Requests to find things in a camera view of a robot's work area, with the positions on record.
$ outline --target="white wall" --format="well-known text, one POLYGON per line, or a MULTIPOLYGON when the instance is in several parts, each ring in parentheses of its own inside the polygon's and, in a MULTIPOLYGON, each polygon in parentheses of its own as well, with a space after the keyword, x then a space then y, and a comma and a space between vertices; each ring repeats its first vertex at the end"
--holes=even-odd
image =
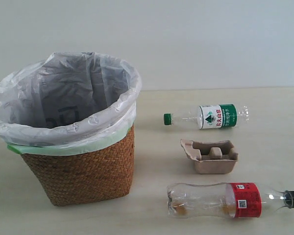
POLYGON ((124 58, 145 90, 294 86, 294 0, 0 0, 0 80, 53 51, 124 58))

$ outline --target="plastic bag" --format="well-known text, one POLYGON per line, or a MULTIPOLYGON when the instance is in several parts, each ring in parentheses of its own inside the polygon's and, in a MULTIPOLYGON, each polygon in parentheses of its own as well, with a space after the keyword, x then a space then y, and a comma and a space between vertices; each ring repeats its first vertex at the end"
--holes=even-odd
POLYGON ((132 125, 141 87, 122 59, 53 53, 0 82, 0 137, 50 148, 94 143, 132 125))

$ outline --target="brown woven basket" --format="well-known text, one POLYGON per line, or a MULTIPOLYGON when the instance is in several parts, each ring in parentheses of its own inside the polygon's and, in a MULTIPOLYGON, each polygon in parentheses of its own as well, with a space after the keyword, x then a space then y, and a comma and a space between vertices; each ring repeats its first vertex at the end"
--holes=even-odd
POLYGON ((55 206, 91 203, 129 194, 134 170, 134 127, 121 141, 72 156, 22 154, 55 206))

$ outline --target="table surface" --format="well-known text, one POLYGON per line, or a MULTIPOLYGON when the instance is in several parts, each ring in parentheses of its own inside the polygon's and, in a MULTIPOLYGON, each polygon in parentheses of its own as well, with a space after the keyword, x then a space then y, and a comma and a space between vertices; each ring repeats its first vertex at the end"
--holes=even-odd
POLYGON ((259 182, 294 190, 294 88, 141 92, 135 121, 135 171, 128 196, 58 208, 20 156, 0 140, 0 235, 294 235, 294 209, 255 219, 167 214, 167 185, 259 182), (248 124, 227 130, 181 130, 163 113, 199 104, 235 103, 248 124), (227 175, 196 174, 180 139, 231 140, 239 161, 227 175))

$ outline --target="water bottle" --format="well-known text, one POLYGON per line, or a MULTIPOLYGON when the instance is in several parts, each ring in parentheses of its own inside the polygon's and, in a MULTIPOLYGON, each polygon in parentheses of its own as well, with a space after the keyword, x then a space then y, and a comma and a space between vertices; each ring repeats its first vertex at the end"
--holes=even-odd
POLYGON ((223 128, 237 126, 248 118, 246 106, 238 108, 233 104, 201 105, 189 110, 181 109, 174 114, 164 114, 164 124, 184 128, 223 128))
POLYGON ((177 218, 260 217, 280 208, 294 208, 294 191, 275 191, 259 183, 168 186, 169 215, 177 218))

